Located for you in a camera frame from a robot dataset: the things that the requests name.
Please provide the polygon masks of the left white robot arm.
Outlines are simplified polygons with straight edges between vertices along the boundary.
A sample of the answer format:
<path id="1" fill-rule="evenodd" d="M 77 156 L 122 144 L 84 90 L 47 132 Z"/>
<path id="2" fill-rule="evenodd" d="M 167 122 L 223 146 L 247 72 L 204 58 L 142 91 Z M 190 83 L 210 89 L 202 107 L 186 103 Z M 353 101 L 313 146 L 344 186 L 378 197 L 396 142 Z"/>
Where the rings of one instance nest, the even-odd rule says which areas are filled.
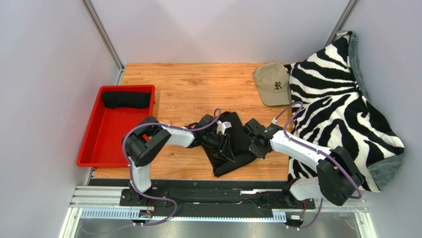
<path id="1" fill-rule="evenodd" d="M 130 168 L 130 186 L 136 193 L 146 192 L 152 186 L 150 164 L 165 145 L 183 148 L 204 146 L 211 155 L 224 162 L 235 162 L 226 130 L 230 122 L 221 122 L 217 115 L 205 115 L 189 127 L 177 127 L 159 122 L 149 116 L 129 131 L 122 139 L 123 154 Z"/>

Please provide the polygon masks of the black printed t-shirt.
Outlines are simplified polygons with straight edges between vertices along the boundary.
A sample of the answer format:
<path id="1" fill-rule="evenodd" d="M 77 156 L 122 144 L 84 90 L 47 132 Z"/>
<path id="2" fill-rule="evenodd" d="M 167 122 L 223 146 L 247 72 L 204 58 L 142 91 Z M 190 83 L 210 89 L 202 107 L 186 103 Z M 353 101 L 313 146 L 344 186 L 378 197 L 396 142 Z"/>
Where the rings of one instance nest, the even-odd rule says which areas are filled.
<path id="1" fill-rule="evenodd" d="M 244 131 L 244 126 L 236 112 L 223 112 L 217 121 L 229 123 L 223 132 L 218 131 L 214 117 L 205 115 L 199 122 L 188 125 L 195 137 L 190 148 L 202 147 L 212 166 L 213 175 L 220 177 L 253 162 L 255 156 L 249 146 L 252 137 Z"/>

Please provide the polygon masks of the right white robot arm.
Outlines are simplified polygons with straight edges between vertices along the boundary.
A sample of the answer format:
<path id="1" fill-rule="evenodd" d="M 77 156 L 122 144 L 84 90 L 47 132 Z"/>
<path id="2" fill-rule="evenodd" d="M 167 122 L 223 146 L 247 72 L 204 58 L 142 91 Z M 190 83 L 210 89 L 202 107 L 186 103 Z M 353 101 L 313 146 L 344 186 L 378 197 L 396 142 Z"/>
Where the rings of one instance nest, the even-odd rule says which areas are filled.
<path id="1" fill-rule="evenodd" d="M 313 198 L 325 198 L 342 206 L 350 198 L 361 198 L 359 187 L 365 178 L 345 148 L 318 146 L 274 123 L 265 127 L 256 119 L 249 120 L 243 131 L 252 138 L 249 151 L 255 157 L 263 159 L 271 152 L 286 154 L 316 173 L 315 177 L 295 178 L 286 184 L 282 200 L 287 206 L 294 207 Z"/>

